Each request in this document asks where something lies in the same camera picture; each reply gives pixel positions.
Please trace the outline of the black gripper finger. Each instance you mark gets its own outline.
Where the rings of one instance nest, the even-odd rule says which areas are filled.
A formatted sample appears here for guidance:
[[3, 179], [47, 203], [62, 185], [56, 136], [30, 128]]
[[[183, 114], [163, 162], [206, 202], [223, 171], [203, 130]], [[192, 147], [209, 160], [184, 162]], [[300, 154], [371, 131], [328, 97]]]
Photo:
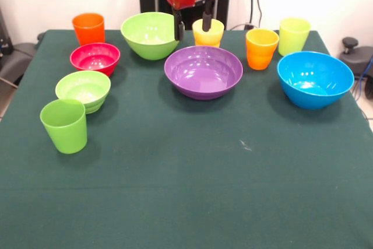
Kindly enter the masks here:
[[182, 15], [179, 10], [172, 8], [173, 17], [174, 17], [174, 38], [175, 41], [180, 41], [184, 36], [184, 23], [182, 21]]
[[205, 0], [205, 9], [203, 11], [203, 31], [208, 32], [212, 21], [213, 0]]

